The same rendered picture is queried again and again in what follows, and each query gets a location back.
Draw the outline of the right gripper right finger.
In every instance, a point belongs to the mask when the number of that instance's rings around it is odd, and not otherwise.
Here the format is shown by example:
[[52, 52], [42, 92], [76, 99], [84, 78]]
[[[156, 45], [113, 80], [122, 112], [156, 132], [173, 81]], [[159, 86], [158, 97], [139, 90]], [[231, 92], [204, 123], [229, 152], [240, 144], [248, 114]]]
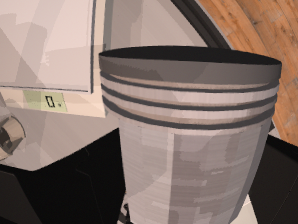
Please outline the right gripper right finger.
[[298, 224], [298, 147], [268, 134], [248, 195], [258, 224]]

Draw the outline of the grey engine piston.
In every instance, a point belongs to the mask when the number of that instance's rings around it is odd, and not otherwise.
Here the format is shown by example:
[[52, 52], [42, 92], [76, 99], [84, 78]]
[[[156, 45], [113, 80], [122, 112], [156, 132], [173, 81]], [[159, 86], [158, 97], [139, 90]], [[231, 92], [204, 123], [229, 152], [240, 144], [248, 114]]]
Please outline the grey engine piston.
[[134, 224], [230, 224], [269, 133], [282, 62], [200, 46], [98, 53], [102, 104], [118, 118]]

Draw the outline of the tan piston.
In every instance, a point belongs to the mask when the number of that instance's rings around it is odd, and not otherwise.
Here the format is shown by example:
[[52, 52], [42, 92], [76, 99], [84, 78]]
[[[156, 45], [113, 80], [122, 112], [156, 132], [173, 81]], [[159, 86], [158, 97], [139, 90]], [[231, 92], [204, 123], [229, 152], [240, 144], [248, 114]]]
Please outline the tan piston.
[[0, 161], [2, 161], [13, 155], [20, 142], [26, 138], [26, 134], [22, 124], [13, 116], [1, 121], [0, 128]]

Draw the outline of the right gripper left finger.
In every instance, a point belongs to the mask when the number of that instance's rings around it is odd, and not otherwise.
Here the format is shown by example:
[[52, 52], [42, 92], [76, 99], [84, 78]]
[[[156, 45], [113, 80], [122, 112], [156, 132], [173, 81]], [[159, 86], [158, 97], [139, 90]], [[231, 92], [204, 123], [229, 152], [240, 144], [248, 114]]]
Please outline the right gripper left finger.
[[119, 127], [34, 172], [0, 164], [1, 217], [17, 224], [117, 224], [126, 191]]

